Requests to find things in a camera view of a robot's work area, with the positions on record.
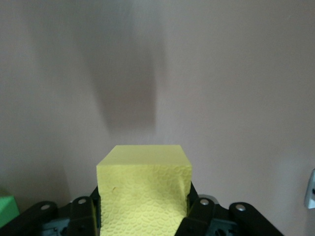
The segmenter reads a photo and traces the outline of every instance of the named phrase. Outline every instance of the white wall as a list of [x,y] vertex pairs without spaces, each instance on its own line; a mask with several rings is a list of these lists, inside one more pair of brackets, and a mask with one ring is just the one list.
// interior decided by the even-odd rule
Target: white wall
[[117,144],[181,144],[199,193],[315,234],[315,1],[1,1],[0,190],[91,193]]

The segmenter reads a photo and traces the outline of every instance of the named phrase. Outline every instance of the green foam block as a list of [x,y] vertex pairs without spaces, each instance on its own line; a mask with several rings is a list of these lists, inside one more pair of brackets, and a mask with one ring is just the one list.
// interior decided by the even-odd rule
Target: green foam block
[[13,196],[0,197],[0,228],[19,215]]

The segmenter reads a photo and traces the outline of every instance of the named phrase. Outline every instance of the yellow foam cube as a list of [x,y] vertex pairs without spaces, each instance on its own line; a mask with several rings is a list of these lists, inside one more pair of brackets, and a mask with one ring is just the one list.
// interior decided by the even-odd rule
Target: yellow foam cube
[[173,236],[187,214],[191,164],[179,145],[115,146],[97,165],[101,236]]

